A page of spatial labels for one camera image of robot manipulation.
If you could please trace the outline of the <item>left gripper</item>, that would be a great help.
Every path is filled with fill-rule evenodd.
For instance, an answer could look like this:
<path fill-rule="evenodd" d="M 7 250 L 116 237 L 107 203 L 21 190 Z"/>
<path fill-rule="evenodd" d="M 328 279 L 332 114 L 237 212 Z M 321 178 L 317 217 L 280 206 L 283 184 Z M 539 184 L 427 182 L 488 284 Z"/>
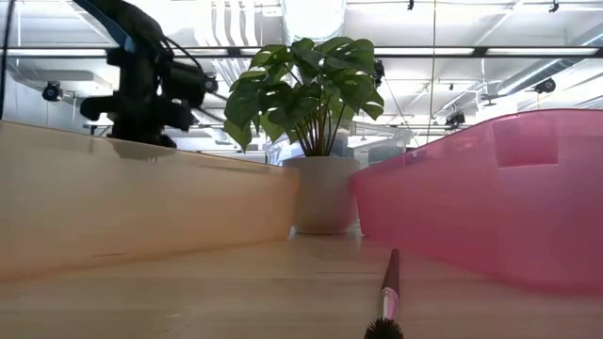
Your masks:
<path fill-rule="evenodd" d="M 135 100 L 116 91 L 110 96 L 82 101 L 80 114 L 88 120 L 98 121 L 102 113 L 111 115 L 112 138 L 168 148 L 176 148 L 176 144 L 163 133 L 164 128 L 169 126 L 187 132 L 194 121 L 187 106 L 162 96 Z"/>

